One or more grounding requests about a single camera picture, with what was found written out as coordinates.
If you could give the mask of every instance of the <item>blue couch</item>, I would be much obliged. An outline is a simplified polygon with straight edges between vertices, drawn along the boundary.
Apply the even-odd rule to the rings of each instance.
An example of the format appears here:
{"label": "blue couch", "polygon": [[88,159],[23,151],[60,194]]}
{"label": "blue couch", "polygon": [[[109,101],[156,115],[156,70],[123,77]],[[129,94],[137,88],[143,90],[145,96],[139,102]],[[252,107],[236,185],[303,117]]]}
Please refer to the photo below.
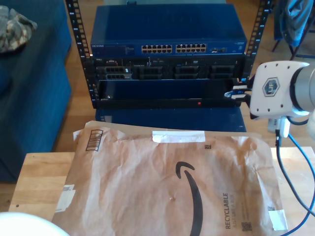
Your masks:
{"label": "blue couch", "polygon": [[10,79],[0,94],[0,180],[16,181],[27,153],[53,148],[71,93],[64,67],[71,36],[63,0],[0,5],[38,25],[24,48],[0,55],[1,75]]}

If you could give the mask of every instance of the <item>blue network switch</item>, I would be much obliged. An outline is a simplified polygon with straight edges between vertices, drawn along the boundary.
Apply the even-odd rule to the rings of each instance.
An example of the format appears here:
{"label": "blue network switch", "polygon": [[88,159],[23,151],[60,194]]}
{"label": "blue network switch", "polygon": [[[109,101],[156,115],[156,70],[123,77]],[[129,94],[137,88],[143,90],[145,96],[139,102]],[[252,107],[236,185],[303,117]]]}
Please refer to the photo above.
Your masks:
{"label": "blue network switch", "polygon": [[97,7],[94,58],[243,54],[246,36],[232,4]]}

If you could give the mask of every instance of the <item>black cable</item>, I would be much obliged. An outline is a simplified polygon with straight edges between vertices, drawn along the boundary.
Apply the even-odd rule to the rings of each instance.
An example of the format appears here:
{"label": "black cable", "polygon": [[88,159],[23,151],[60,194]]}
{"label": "black cable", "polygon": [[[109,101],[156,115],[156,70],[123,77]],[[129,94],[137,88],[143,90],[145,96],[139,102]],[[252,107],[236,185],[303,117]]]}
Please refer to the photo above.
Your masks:
{"label": "black cable", "polygon": [[295,188],[294,188],[294,186],[293,186],[289,176],[287,175],[287,173],[286,173],[286,171],[284,169],[284,166],[282,164],[281,157],[280,157],[281,136],[280,136],[280,131],[278,129],[276,130],[276,136],[277,136],[277,139],[276,139],[276,151],[277,151],[277,159],[278,159],[278,163],[279,163],[280,169],[281,169],[281,171],[282,171],[282,173],[283,173],[287,183],[289,184],[289,186],[290,186],[290,188],[291,188],[291,190],[292,190],[296,200],[301,204],[301,206],[305,210],[307,210],[312,216],[315,217],[315,213],[305,205],[305,203],[301,200],[300,196],[297,194],[297,192],[296,192],[296,190],[295,190]]}
{"label": "black cable", "polygon": [[[302,148],[300,147],[300,145],[295,141],[295,139],[293,138],[293,136],[291,134],[289,134],[289,138],[291,139],[291,141],[296,145],[296,147],[300,150],[300,152],[303,154],[305,160],[307,161],[311,171],[312,171],[312,174],[313,174],[313,178],[314,178],[314,182],[315,182],[315,171],[314,171],[314,168],[312,166],[312,163],[311,161],[309,160],[309,158],[307,157],[307,155],[305,154],[305,152],[302,150]],[[310,205],[310,209],[313,209],[313,206],[314,206],[314,203],[315,203],[315,189],[314,189],[314,194],[313,194],[313,199],[312,199],[312,202],[311,202],[311,205]],[[299,228],[301,228],[302,225],[305,224],[305,222],[307,221],[307,219],[309,218],[310,216],[310,213],[307,212],[306,216],[304,217],[304,219],[302,220],[302,222],[296,226],[294,229],[290,230],[289,232],[281,235],[281,236],[287,236],[287,235],[290,235],[291,233],[297,231]]]}
{"label": "black cable", "polygon": [[291,117],[286,117],[286,118],[288,121],[290,121],[291,124],[294,124],[294,125],[304,125],[304,124],[307,124],[307,122],[309,121],[309,119],[307,119],[307,120],[298,122],[298,121],[292,120]]}

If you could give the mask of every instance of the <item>camouflage fabric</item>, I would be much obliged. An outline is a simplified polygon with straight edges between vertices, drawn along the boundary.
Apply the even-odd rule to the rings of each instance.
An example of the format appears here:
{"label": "camouflage fabric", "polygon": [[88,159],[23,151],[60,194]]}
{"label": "camouflage fabric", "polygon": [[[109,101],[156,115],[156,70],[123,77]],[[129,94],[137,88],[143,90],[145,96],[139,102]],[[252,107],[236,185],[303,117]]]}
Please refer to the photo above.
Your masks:
{"label": "camouflage fabric", "polygon": [[26,44],[37,24],[14,9],[0,6],[0,53],[11,52]]}

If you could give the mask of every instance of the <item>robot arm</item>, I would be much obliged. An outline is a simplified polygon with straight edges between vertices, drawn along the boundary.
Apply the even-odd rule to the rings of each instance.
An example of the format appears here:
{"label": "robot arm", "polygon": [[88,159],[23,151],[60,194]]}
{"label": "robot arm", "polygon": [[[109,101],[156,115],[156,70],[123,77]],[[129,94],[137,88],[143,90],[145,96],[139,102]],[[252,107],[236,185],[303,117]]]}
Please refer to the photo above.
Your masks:
{"label": "robot arm", "polygon": [[[252,84],[252,95],[236,86],[233,99],[246,101],[252,119],[268,118],[269,125],[276,125],[282,137],[287,137],[289,121],[286,117],[306,116],[315,109],[315,68],[299,61],[273,61],[261,64]],[[315,139],[315,113],[308,121],[308,131]]]}

